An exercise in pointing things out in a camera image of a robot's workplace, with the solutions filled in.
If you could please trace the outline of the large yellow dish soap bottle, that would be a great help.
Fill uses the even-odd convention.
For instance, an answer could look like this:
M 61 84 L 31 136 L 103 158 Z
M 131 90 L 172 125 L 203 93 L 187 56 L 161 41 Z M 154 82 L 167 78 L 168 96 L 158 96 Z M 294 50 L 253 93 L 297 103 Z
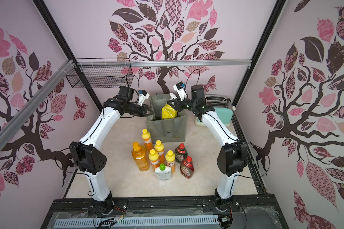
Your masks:
M 166 104 L 162 109 L 161 109 L 161 118 L 163 119 L 171 119 L 171 118 L 176 118 L 178 114 L 178 111 L 174 110 L 172 106 L 169 104 Z

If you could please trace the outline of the grey-green shopping bag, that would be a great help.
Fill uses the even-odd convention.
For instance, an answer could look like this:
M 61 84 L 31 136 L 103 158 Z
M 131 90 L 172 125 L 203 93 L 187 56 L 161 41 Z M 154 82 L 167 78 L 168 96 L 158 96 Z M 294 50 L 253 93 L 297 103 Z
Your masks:
M 186 127 L 188 116 L 185 111 L 177 113 L 176 118 L 162 119 L 162 108 L 167 104 L 171 97 L 167 94 L 157 94 L 150 96 L 150 107 L 154 114 L 147 117 L 146 129 L 151 134 L 151 140 L 162 143 L 184 142 L 186 139 Z

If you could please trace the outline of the orange pump soap bottle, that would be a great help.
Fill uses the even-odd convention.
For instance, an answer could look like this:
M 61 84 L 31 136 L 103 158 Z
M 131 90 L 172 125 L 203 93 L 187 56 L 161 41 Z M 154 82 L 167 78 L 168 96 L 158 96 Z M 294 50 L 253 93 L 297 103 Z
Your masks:
M 148 171 L 150 168 L 148 154 L 144 146 L 141 146 L 139 142 L 133 142 L 132 144 L 132 156 L 136 165 L 141 172 Z

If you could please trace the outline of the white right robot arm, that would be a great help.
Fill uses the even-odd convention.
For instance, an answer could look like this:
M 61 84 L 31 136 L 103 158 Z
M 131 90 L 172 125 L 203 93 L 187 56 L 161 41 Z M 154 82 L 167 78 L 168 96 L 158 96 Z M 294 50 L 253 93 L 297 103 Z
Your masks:
M 217 209 L 227 208 L 235 202 L 232 192 L 239 175 L 247 166 L 247 145 L 239 142 L 239 139 L 219 119 L 214 107 L 211 104 L 204 104 L 202 99 L 176 98 L 167 101 L 167 104 L 179 112 L 184 109 L 191 111 L 209 129 L 221 146 L 217 166 L 222 176 L 215 190 L 214 199 Z

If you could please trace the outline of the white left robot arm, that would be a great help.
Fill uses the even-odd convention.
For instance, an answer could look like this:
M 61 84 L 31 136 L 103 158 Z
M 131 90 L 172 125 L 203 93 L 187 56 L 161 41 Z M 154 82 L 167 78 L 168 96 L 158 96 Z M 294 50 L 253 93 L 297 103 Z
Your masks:
M 104 168 L 107 157 L 100 152 L 101 146 L 113 125 L 125 113 L 131 116 L 148 116 L 149 106 L 144 103 L 148 96 L 140 95 L 136 103 L 115 97 L 108 99 L 94 125 L 78 142 L 69 146 L 71 156 L 82 175 L 87 177 L 93 205 L 102 214 L 113 211 L 112 193 L 106 184 Z

